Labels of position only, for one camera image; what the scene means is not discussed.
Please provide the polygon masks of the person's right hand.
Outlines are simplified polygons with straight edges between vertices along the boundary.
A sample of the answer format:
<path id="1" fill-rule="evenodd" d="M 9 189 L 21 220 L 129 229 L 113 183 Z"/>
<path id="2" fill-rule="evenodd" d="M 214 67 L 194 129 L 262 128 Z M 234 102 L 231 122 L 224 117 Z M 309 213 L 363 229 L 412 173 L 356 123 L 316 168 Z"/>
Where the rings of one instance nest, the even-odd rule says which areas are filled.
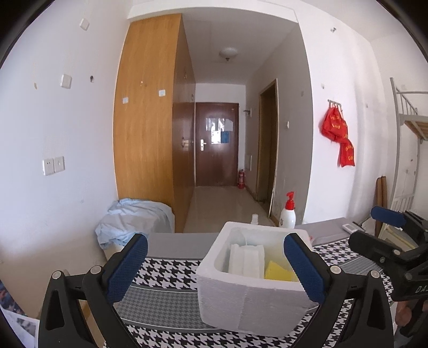
<path id="1" fill-rule="evenodd" d="M 406 326 L 411 320 L 412 309 L 408 306 L 408 302 L 397 302 L 395 312 L 395 323 L 398 326 Z"/>

